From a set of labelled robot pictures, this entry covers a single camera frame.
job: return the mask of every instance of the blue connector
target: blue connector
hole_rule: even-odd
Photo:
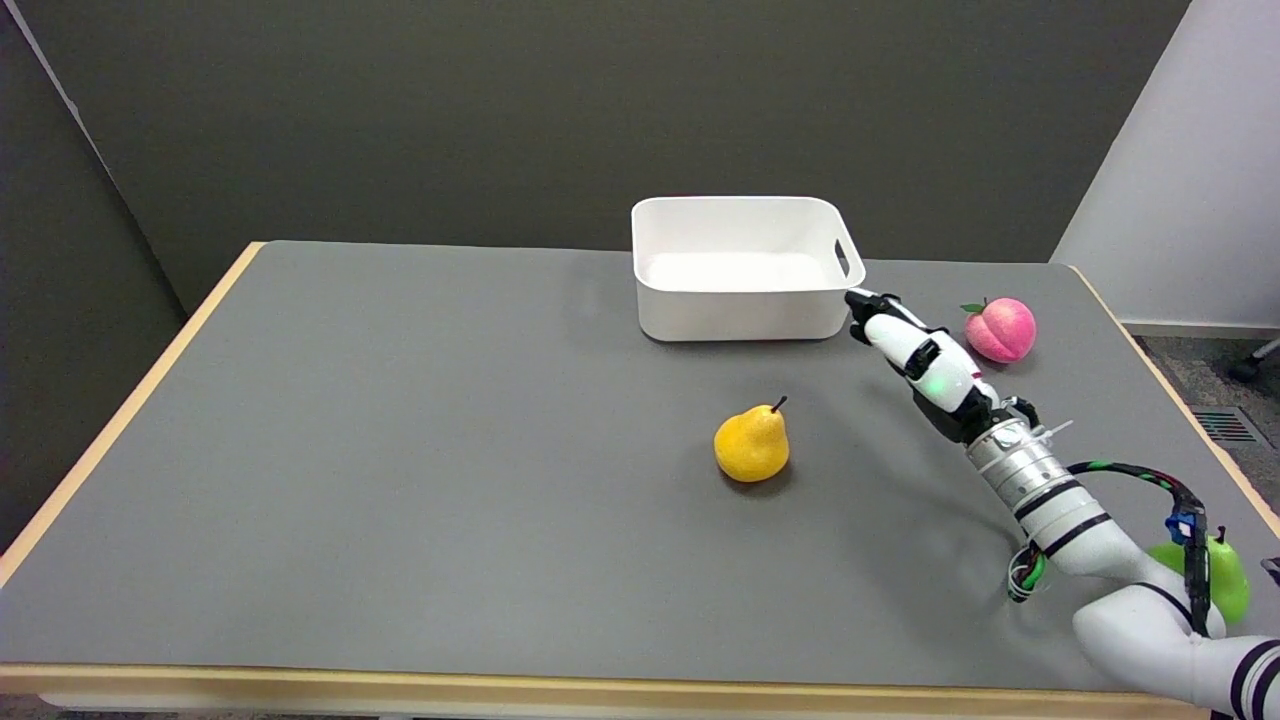
[[[1196,530],[1196,514],[1174,512],[1165,518],[1165,527],[1169,528],[1169,539],[1174,541],[1175,544],[1187,544]]]

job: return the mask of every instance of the white plastic bin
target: white plastic bin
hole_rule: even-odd
[[[631,251],[640,327],[662,341],[827,338],[867,275],[817,197],[650,197],[631,209]]]

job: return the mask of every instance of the white wall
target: white wall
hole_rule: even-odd
[[[1280,1],[1193,0],[1053,261],[1126,323],[1280,327]]]

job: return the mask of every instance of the green pear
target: green pear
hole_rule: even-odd
[[[1183,548],[1166,542],[1147,551],[1161,565],[1184,574]],[[1228,624],[1244,619],[1249,610],[1249,578],[1235,548],[1226,542],[1226,528],[1219,525],[1217,537],[1208,541],[1208,593]]]

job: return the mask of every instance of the green cable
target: green cable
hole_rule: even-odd
[[[1037,555],[1036,565],[1032,566],[1030,574],[1028,574],[1027,578],[1023,580],[1023,588],[1027,591],[1036,589],[1036,583],[1039,582],[1041,575],[1043,574],[1044,574],[1044,556]]]

